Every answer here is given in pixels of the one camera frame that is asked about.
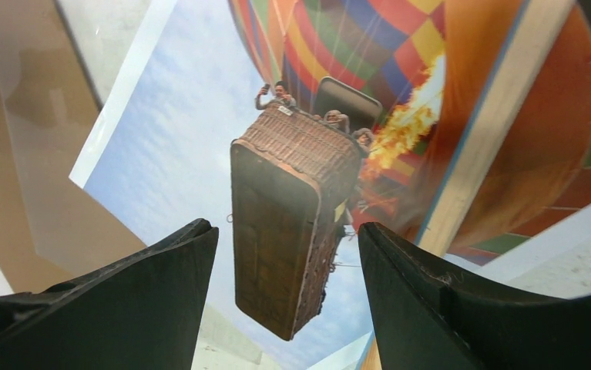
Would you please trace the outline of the brown cardboard backing board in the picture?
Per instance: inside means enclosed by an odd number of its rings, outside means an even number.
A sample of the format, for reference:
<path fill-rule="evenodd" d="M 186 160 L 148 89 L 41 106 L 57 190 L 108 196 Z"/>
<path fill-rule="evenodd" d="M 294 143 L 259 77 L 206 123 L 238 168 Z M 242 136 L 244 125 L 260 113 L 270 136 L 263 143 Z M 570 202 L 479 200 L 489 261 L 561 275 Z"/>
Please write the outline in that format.
<path fill-rule="evenodd" d="M 0 1 L 0 269 L 42 291 L 143 242 L 70 179 L 100 111 L 55 1 Z"/>

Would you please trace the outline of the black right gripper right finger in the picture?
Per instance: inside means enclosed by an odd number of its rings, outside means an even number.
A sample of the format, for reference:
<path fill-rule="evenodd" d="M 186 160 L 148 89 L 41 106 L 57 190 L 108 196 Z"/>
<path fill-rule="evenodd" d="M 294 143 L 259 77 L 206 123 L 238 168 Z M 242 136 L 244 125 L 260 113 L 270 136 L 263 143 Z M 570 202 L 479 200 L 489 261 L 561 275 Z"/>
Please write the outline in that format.
<path fill-rule="evenodd" d="M 591 295 L 489 280 L 368 222 L 358 246 L 384 369 L 591 369 Z"/>

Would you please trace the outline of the wooden picture frame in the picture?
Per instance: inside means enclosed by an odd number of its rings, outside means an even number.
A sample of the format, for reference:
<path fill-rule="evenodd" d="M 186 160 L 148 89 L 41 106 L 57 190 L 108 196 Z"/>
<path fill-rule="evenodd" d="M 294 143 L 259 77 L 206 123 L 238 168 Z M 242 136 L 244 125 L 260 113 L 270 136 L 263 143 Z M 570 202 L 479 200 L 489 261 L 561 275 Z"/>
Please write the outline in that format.
<path fill-rule="evenodd" d="M 386 153 L 428 146 L 409 183 L 370 203 L 373 222 L 438 254 L 536 219 L 591 145 L 591 25 L 582 1 L 447 1 L 439 117 L 395 113 Z"/>

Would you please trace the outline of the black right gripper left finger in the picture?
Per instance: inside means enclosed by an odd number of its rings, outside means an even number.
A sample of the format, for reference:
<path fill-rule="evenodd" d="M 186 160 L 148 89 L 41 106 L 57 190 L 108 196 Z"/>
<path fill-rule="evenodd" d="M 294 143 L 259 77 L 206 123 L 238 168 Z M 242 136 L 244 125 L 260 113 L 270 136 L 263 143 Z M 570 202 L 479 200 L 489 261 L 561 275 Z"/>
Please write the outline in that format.
<path fill-rule="evenodd" d="M 0 296 L 0 369 L 188 369 L 219 230 L 198 218 L 38 293 Z"/>

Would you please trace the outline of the hot air balloon photo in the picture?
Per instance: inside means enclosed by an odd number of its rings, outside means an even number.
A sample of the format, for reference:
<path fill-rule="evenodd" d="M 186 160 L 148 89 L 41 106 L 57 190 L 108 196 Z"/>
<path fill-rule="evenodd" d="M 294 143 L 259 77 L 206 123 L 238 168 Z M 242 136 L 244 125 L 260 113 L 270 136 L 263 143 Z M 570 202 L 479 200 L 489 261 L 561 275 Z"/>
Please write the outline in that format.
<path fill-rule="evenodd" d="M 372 329 L 358 231 L 428 146 L 378 133 L 408 104 L 438 119 L 446 2 L 154 1 L 70 180 L 147 245 L 217 224 L 208 302 L 282 368 L 316 365 Z M 571 217 L 591 230 L 591 145 L 544 214 L 446 254 L 501 271 Z"/>

